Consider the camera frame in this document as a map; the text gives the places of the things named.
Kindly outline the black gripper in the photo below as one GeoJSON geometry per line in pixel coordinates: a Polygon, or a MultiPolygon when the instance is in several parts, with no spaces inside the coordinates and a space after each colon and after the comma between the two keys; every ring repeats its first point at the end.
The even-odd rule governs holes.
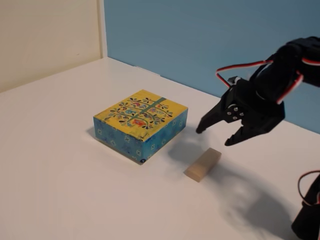
{"type": "Polygon", "coordinates": [[[229,147],[248,140],[251,136],[269,133],[285,118],[285,105],[260,97],[254,84],[240,79],[223,95],[219,103],[200,120],[196,133],[221,121],[232,123],[241,120],[242,126],[228,138],[224,145],[229,147]]]}

